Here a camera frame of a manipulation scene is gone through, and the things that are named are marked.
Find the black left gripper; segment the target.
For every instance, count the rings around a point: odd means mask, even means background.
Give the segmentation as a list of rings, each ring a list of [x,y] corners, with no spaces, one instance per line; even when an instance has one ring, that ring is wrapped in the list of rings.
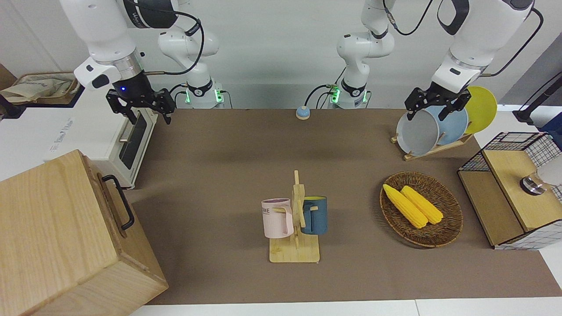
[[[433,105],[444,105],[438,114],[439,120],[444,121],[449,114],[462,111],[471,97],[472,95],[466,87],[460,92],[452,92],[432,81],[427,90],[416,87],[410,92],[405,100],[406,118],[413,120],[416,113],[422,109]]]

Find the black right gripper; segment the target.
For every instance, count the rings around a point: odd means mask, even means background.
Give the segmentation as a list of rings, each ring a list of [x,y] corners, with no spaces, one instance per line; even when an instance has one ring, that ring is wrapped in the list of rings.
[[[133,125],[137,123],[132,107],[148,107],[163,116],[167,125],[176,109],[176,102],[168,89],[154,91],[144,70],[132,78],[117,81],[114,88],[106,94],[106,99],[113,113],[121,114]]]

